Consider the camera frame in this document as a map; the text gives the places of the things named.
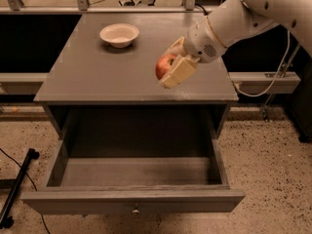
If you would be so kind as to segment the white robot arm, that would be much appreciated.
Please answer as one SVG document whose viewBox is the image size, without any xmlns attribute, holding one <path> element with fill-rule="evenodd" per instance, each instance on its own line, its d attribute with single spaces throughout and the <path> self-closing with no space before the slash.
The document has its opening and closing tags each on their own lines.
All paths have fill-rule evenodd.
<svg viewBox="0 0 312 234">
<path fill-rule="evenodd" d="M 312 56 L 312 0 L 226 0 L 196 21 L 156 64 L 160 84 L 173 88 L 236 42 L 280 24 Z"/>
</svg>

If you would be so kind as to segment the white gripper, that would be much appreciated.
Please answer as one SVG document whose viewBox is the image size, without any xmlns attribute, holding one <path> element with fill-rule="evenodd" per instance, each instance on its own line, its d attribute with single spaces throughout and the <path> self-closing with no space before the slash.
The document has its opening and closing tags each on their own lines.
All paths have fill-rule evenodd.
<svg viewBox="0 0 312 234">
<path fill-rule="evenodd" d="M 194 74 L 197 63 L 212 62 L 226 51 L 224 44 L 217 38 L 208 17 L 196 21 L 187 30 L 185 37 L 178 38 L 165 51 L 164 56 L 173 55 L 175 60 L 170 70 L 159 83 L 171 89 Z"/>
</svg>

